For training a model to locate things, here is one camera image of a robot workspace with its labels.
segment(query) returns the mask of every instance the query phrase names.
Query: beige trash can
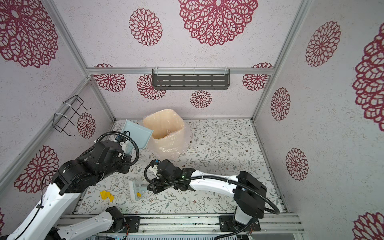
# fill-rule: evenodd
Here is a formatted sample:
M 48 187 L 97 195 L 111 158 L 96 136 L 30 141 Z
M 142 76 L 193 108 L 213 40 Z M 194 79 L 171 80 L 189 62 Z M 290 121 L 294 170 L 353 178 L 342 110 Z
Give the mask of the beige trash can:
M 145 117 L 143 126 L 153 130 L 147 146 L 161 161 L 178 159 L 188 147 L 190 129 L 172 109 L 161 110 Z

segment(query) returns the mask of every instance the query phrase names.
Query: light blue dustpan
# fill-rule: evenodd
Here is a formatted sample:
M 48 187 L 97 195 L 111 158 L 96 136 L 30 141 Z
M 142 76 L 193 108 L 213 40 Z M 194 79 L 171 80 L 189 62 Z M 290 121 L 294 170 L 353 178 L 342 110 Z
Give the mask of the light blue dustpan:
M 121 132 L 129 131 L 130 137 L 135 141 L 139 150 L 145 148 L 151 137 L 153 130 L 150 130 L 146 127 L 140 126 L 136 123 L 126 120 L 124 127 Z M 127 141 L 127 148 L 125 154 L 130 154 L 132 152 L 133 145 Z

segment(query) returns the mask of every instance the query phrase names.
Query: leaf pattern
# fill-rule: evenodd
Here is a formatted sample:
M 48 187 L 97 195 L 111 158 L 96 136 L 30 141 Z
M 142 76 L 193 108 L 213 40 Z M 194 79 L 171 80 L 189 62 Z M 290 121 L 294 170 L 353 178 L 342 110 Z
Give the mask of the leaf pattern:
M 247 171 L 267 187 L 267 197 L 282 210 L 249 119 L 186 120 L 186 123 L 191 128 L 191 139 L 188 149 L 172 160 L 175 166 L 218 175 Z M 116 121 L 113 130 L 121 131 L 124 124 L 125 120 Z M 152 159 L 155 159 L 154 154 L 145 148 L 128 174 L 115 173 L 89 187 L 76 214 L 99 214 L 111 206 L 116 206 L 123 214 L 234 212 L 237 204 L 233 198 L 208 191 L 183 192 L 169 188 L 156 195 L 145 191 L 139 201 L 132 200 L 128 181 L 135 179 L 146 185 L 144 168 Z M 101 200 L 103 190 L 115 197 L 113 202 Z

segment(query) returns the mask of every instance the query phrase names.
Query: large red floral pattern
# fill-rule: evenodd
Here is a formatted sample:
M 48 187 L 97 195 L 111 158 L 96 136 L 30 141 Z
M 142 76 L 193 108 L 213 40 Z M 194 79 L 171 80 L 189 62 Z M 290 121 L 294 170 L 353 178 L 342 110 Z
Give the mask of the large red floral pattern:
M 0 52 L 23 67 L 49 65 L 58 35 L 39 0 L 0 1 Z
M 141 95 L 152 100 L 164 97 L 167 92 L 166 90 L 156 90 L 153 88 L 151 74 L 140 76 L 137 80 L 136 87 Z
M 97 64 L 96 68 L 114 68 L 109 64 Z M 123 74 L 94 74 L 93 77 L 97 84 L 110 92 L 120 92 L 125 88 L 125 78 Z
M 384 131 L 384 23 L 379 34 L 365 46 L 364 56 L 355 71 L 355 103 L 364 110 L 364 118 L 372 119 Z
M 80 115 L 77 121 L 77 130 L 83 138 L 90 138 L 95 133 L 96 123 L 93 116 L 89 113 Z
M 308 161 L 304 153 L 297 148 L 292 148 L 285 160 L 289 174 L 296 180 L 303 180 L 308 174 Z
M 366 212 L 364 215 L 359 215 L 359 218 L 353 223 L 354 240 L 384 239 L 384 216 L 381 213 L 371 214 Z
M 56 171 L 59 168 L 59 159 L 54 149 L 49 146 L 43 146 L 39 153 L 24 169 L 24 173 L 20 174 L 13 185 L 21 192 L 37 193 L 41 190 L 41 181 L 43 177 L 52 171 Z M 48 174 L 45 177 L 43 185 L 48 186 L 50 178 L 54 173 Z
M 270 63 L 259 63 L 253 66 L 253 68 L 272 68 Z M 246 74 L 243 76 L 243 85 L 246 89 L 251 91 L 257 91 L 263 89 L 265 83 L 268 80 L 267 74 Z
M 4 214 L 1 212 L 1 208 L 0 208 L 0 236 L 1 236 L 1 230 L 3 229 L 3 226 L 4 226 Z
M 191 37 L 210 46 L 233 41 L 252 21 L 257 0 L 179 0 L 180 17 Z
M 305 54 L 308 65 L 317 67 L 327 62 L 337 49 L 340 35 L 337 22 L 330 21 L 319 27 L 308 42 Z
M 205 108 L 212 102 L 212 95 L 204 90 L 198 90 L 192 93 L 190 101 L 194 107 Z
M 144 46 L 153 46 L 160 41 L 163 29 L 156 15 L 148 9 L 137 9 L 129 20 L 133 37 Z
M 279 88 L 272 96 L 271 113 L 276 121 L 283 120 L 291 107 L 291 100 L 287 89 Z

